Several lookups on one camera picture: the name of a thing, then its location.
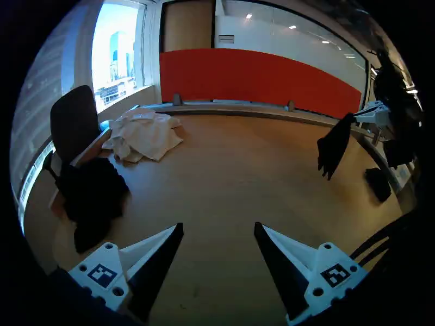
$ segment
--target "red wall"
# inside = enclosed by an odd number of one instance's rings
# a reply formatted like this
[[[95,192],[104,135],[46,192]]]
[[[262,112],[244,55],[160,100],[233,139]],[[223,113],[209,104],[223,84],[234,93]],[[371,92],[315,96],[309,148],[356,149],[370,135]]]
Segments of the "red wall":
[[[361,93],[322,70],[278,55],[238,49],[160,54],[164,102],[235,99],[287,105],[342,118],[359,108]]]

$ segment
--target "white bracket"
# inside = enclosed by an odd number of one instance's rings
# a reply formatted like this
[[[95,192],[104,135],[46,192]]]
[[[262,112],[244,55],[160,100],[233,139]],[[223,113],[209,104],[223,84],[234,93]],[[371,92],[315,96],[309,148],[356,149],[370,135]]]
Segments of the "white bracket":
[[[298,316],[292,316],[291,319],[287,315],[289,326],[297,325],[308,317],[326,310],[333,300],[343,298],[348,290],[357,286],[367,275],[366,270],[330,242],[323,243],[315,249],[265,225],[261,224],[261,227],[274,245],[308,281],[303,295],[308,308]]]
[[[364,109],[353,116],[357,122],[370,122],[379,128],[390,125],[390,109],[382,101],[368,102]]]
[[[128,282],[182,224],[176,224],[124,249],[106,242],[69,271],[70,276],[108,308],[124,312],[133,293]]]

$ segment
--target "chair backrest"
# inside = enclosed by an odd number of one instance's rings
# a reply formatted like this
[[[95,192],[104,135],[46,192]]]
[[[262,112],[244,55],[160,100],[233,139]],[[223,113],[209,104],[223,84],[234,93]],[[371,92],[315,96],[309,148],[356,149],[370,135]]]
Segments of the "chair backrest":
[[[70,163],[100,134],[94,94],[87,85],[63,95],[50,112],[53,144],[63,163]]]

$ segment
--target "table surface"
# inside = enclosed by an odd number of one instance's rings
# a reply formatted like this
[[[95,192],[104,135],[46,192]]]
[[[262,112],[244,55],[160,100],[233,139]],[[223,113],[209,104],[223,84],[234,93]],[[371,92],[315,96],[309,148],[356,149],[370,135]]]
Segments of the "table surface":
[[[179,118],[176,132],[184,141],[160,162],[123,163],[103,152],[131,192],[106,241],[123,248],[184,225],[150,325],[285,325],[253,235],[256,221],[313,247],[331,241],[350,254],[401,215],[394,195],[377,203],[363,178],[376,164],[353,138],[327,181],[317,171],[316,146],[326,127],[254,117]],[[75,252],[73,231],[63,214],[53,254],[66,270],[92,252]]]

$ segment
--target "white cloth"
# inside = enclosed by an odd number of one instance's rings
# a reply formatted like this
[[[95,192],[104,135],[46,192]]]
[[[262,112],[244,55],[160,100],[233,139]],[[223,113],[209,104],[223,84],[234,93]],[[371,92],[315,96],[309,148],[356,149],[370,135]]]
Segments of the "white cloth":
[[[112,130],[104,149],[112,149],[121,160],[137,162],[143,156],[159,161],[183,140],[172,129],[180,126],[177,118],[138,107],[109,121]]]

